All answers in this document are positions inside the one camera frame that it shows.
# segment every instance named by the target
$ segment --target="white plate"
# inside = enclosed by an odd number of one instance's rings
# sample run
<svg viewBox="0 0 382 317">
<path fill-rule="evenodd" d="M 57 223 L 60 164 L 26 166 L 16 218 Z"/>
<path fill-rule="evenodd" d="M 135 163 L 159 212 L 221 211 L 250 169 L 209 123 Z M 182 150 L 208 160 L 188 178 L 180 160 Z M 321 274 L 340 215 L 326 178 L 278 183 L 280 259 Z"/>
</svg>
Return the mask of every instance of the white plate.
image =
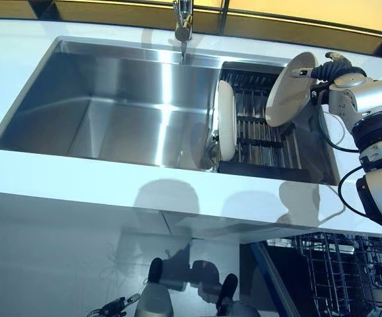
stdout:
<svg viewBox="0 0 382 317">
<path fill-rule="evenodd" d="M 236 151 L 236 106 L 232 86 L 218 84 L 218 139 L 222 160 L 231 160 Z"/>
<path fill-rule="evenodd" d="M 314 68 L 315 56 L 304 52 L 296 56 L 277 77 L 265 108 L 268 125 L 278 127 L 296 116 L 309 102 L 310 88 L 317 80 L 311 77 L 294 78 L 292 71 L 297 68 Z"/>
</svg>

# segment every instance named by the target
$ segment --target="drying rack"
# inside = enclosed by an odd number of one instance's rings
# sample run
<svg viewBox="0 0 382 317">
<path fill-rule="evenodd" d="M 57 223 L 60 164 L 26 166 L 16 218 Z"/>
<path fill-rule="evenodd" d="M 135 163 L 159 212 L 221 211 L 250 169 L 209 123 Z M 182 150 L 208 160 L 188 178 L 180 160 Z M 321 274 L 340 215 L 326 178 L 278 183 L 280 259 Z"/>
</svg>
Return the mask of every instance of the drying rack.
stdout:
<svg viewBox="0 0 382 317">
<path fill-rule="evenodd" d="M 306 257 L 318 316 L 382 311 L 382 238 L 318 232 L 268 245 L 295 248 Z"/>
<path fill-rule="evenodd" d="M 235 94 L 238 153 L 234 162 L 302 169 L 294 125 L 270 127 L 265 106 L 275 74 L 223 70 L 221 79 Z"/>
</svg>

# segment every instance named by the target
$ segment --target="glossy surface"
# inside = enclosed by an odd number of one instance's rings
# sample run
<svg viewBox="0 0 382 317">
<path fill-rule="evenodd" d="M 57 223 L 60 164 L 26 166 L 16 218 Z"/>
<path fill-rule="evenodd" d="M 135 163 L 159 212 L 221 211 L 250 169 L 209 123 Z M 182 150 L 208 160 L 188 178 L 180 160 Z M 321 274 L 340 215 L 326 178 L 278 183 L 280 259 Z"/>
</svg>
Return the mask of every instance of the glossy surface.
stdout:
<svg viewBox="0 0 382 317">
<path fill-rule="evenodd" d="M 224 59 L 58 40 L 15 102 L 0 149 L 209 170 Z"/>
</svg>

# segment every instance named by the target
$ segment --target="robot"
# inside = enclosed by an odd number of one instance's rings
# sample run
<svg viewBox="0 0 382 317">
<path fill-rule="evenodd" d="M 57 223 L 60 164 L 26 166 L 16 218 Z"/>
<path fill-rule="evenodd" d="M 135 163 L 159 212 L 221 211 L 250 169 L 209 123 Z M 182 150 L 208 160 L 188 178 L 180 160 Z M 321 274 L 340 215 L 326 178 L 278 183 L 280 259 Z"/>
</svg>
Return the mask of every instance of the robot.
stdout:
<svg viewBox="0 0 382 317">
<path fill-rule="evenodd" d="M 347 208 L 382 226 L 382 81 L 369 78 L 363 69 L 353 67 L 339 53 L 327 53 L 326 57 L 332 61 L 314 68 L 291 69 L 288 78 L 322 81 L 318 85 L 311 85 L 311 101 L 319 111 L 322 104 L 329 105 L 329 112 L 342 119 L 358 150 L 343 149 L 331 143 L 322 125 L 321 132 L 334 148 L 359 153 L 361 163 L 360 167 L 347 173 L 340 181 L 339 197 Z M 356 182 L 356 189 L 365 213 L 347 204 L 341 190 L 345 179 L 361 168 L 366 174 Z"/>
</svg>

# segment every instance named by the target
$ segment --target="dish rack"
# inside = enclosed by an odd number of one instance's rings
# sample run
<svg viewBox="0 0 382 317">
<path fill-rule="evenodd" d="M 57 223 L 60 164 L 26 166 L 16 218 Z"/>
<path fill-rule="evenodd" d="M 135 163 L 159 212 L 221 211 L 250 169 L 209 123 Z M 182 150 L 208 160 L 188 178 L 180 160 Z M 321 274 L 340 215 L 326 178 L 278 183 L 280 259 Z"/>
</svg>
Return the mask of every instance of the dish rack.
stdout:
<svg viewBox="0 0 382 317">
<path fill-rule="evenodd" d="M 232 86 L 235 96 L 237 149 L 228 162 L 221 161 L 217 153 L 218 171 L 335 185 L 330 157 L 317 133 L 317 112 L 312 105 L 280 127 L 267 124 L 267 99 L 280 71 L 280 67 L 254 69 L 254 65 L 244 63 L 223 66 L 220 80 Z M 303 153 L 309 153 L 310 157 L 304 158 Z"/>
<path fill-rule="evenodd" d="M 382 238 L 318 232 L 267 244 L 306 257 L 318 316 L 382 316 Z"/>
</svg>

